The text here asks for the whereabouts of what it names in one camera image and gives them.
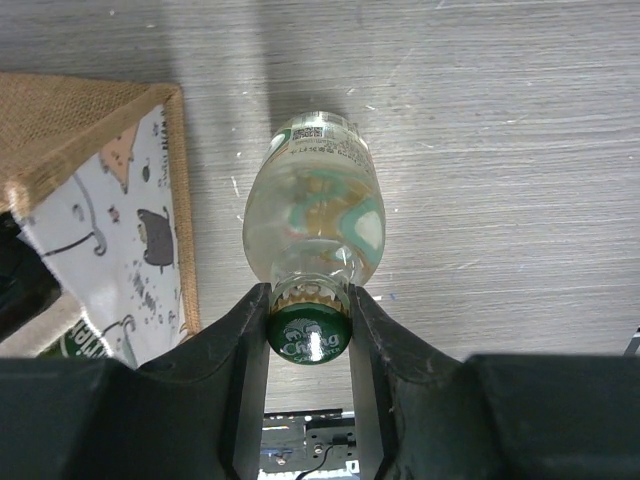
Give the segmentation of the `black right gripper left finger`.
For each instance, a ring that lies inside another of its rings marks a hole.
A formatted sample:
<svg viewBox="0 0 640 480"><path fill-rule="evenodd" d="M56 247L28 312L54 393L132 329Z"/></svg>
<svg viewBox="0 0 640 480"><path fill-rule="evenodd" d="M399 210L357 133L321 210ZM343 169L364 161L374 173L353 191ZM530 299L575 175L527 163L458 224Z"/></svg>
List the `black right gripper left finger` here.
<svg viewBox="0 0 640 480"><path fill-rule="evenodd" d="M5 479L254 479L269 287L137 369L110 359L1 363Z"/></svg>

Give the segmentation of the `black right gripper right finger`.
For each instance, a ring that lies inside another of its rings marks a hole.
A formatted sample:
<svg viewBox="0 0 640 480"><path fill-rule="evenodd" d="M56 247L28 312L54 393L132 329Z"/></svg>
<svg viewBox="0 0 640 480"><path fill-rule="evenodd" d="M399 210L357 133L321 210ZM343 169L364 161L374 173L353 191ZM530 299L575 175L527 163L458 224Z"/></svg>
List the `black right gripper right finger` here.
<svg viewBox="0 0 640 480"><path fill-rule="evenodd" d="M639 360L479 354L458 361L349 292L364 479L635 479Z"/></svg>

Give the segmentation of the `brown canvas bag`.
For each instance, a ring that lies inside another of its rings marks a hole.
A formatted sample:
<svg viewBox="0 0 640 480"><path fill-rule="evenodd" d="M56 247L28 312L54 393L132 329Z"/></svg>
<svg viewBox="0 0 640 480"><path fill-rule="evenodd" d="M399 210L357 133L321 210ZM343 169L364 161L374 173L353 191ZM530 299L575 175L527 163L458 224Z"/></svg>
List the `brown canvas bag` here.
<svg viewBox="0 0 640 480"><path fill-rule="evenodd" d="M138 368L200 330L179 86L3 74L1 211L61 288L3 357L84 319Z"/></svg>

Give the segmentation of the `green bottle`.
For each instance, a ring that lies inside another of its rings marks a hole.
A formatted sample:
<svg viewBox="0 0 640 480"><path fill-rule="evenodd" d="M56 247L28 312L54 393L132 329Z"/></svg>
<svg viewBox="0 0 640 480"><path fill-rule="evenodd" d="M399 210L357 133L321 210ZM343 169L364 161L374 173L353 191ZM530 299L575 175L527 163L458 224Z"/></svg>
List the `green bottle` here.
<svg viewBox="0 0 640 480"><path fill-rule="evenodd" d="M1 340L47 310L61 288L38 253L25 242L9 212L1 214Z"/></svg>

